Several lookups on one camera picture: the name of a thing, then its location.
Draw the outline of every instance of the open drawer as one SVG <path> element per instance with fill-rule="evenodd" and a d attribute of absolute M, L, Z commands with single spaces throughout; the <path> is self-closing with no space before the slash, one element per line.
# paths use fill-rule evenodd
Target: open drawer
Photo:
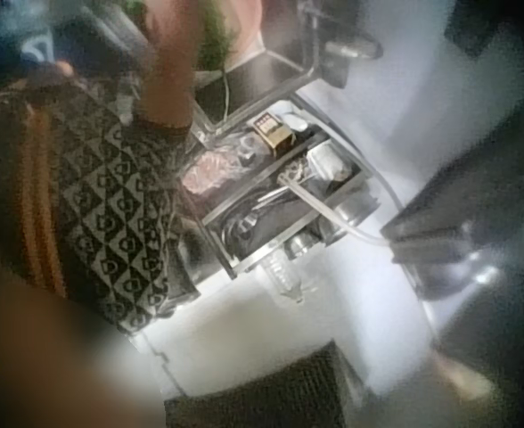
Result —
<path fill-rule="evenodd" d="M 181 185 L 188 216 L 232 278 L 255 267 L 302 230 L 329 243 L 318 225 L 323 221 L 320 214 L 280 185 L 278 177 L 294 177 L 311 194 L 335 208 L 355 192 L 367 194 L 366 182 L 373 175 L 349 141 L 331 138 L 318 125 L 330 122 L 300 97 L 281 100 L 267 111 L 278 118 L 295 115 L 307 123 L 306 132 L 295 133 L 298 141 L 288 152 L 271 162 L 262 162 L 245 178 L 222 187 L 219 194 L 211 194 L 206 201 Z M 248 132 L 248 124 L 264 112 L 248 118 L 242 132 Z M 224 146 L 223 139 L 218 147 Z M 182 183 L 189 170 L 182 172 Z M 377 208 L 376 201 L 369 201 L 372 203 L 361 213 L 361 221 Z"/>

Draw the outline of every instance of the person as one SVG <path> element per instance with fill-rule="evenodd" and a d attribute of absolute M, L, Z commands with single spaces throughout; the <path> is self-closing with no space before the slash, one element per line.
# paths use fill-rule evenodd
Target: person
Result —
<path fill-rule="evenodd" d="M 192 122 L 198 2 L 147 2 L 155 54 L 136 79 L 82 78 L 57 62 L 0 91 L 2 260 L 124 333 L 177 304 L 168 264 L 179 233 L 175 175 Z M 130 123 L 116 108 L 126 82 L 140 84 Z"/>

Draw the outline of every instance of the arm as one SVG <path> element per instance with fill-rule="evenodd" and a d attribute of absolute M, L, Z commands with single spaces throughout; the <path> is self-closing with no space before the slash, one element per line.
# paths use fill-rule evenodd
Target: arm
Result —
<path fill-rule="evenodd" d="M 199 0 L 147 0 L 147 27 L 157 55 L 143 77 L 140 115 L 166 128 L 192 121 L 192 83 L 201 41 Z"/>

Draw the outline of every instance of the patterned sweater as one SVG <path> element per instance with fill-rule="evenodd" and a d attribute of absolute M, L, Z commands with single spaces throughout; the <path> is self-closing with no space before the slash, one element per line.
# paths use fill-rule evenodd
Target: patterned sweater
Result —
<path fill-rule="evenodd" d="M 0 239 L 16 240 L 32 284 L 128 333 L 181 299 L 168 268 L 178 257 L 174 177 L 192 149 L 187 129 L 136 115 L 124 124 L 136 92 L 125 77 L 0 99 L 0 211 L 16 213 L 0 220 L 0 235 L 13 231 Z"/>

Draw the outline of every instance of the white cable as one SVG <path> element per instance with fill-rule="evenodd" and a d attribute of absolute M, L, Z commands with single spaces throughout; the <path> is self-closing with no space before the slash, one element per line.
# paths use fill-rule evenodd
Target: white cable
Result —
<path fill-rule="evenodd" d="M 304 101 L 313 106 L 313 104 L 307 99 L 304 98 Z M 324 130 L 331 138 L 333 138 L 339 144 L 343 145 L 343 147 L 348 152 L 350 152 L 351 154 L 353 154 L 353 156 L 358 158 L 373 173 L 375 178 L 379 180 L 379 183 L 385 188 L 385 190 L 389 194 L 389 197 L 395 204 L 397 211 L 401 211 L 404 208 L 403 203 L 398 199 L 395 190 L 390 186 L 389 182 L 385 179 L 385 177 L 383 177 L 379 173 L 379 171 L 367 159 L 365 159 L 364 156 L 345 137 L 341 136 L 332 127 L 324 123 L 322 120 L 318 119 L 311 112 L 306 111 L 306 114 L 309 116 L 309 121 L 314 122 L 317 126 Z"/>
<path fill-rule="evenodd" d="M 279 176 L 278 182 L 281 185 L 288 186 L 290 190 L 292 190 L 302 201 L 307 203 L 314 210 L 318 211 L 321 215 L 330 220 L 334 225 L 337 225 L 342 230 L 354 236 L 355 238 L 365 243 L 369 243 L 370 245 L 378 245 L 381 247 L 389 245 L 387 241 L 381 238 L 376 238 L 374 236 L 366 234 L 365 232 L 357 229 L 356 227 L 350 226 L 337 212 L 335 212 L 330 207 L 325 205 L 323 202 L 318 200 L 315 196 L 313 196 L 310 192 L 308 192 L 295 181 L 292 181 L 287 177 Z"/>
<path fill-rule="evenodd" d="M 230 110 L 230 87 L 228 85 L 228 76 L 226 70 L 223 69 L 223 84 L 225 85 L 225 114 L 223 115 L 223 123 L 228 119 L 228 111 Z"/>

